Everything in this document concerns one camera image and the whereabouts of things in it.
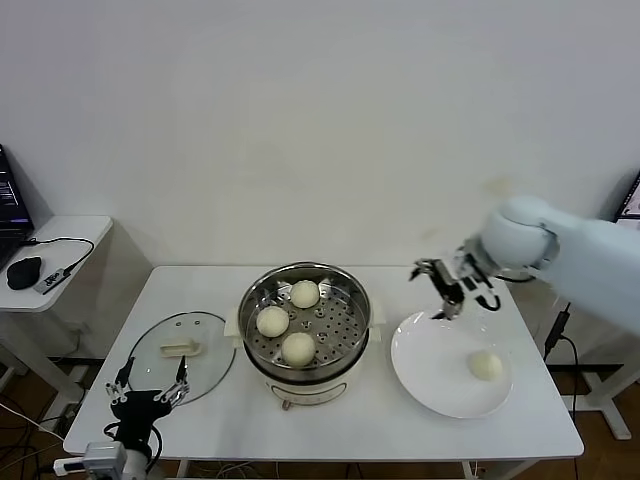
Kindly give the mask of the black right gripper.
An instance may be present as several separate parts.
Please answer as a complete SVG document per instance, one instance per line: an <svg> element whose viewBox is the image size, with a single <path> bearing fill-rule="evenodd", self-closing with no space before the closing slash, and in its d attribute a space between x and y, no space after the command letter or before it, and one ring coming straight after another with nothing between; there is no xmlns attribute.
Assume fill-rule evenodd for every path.
<svg viewBox="0 0 640 480"><path fill-rule="evenodd" d="M443 300L440 310L432 319L454 320L462 312L465 295L480 293L475 274L474 258L469 253L455 252L445 258L416 260L409 280L414 281L420 275L432 278L432 283Z"/></svg>

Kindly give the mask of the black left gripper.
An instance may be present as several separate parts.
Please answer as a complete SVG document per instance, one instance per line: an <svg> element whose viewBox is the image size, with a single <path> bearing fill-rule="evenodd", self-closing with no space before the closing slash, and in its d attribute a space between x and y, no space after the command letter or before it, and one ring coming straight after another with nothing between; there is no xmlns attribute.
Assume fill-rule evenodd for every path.
<svg viewBox="0 0 640 480"><path fill-rule="evenodd" d="M148 450L154 423L169 415L171 404L180 404L190 391L186 357L181 357L174 383L163 391L129 391L133 364L134 358L129 357L105 389L111 411L119 421L115 440L127 450Z"/></svg>

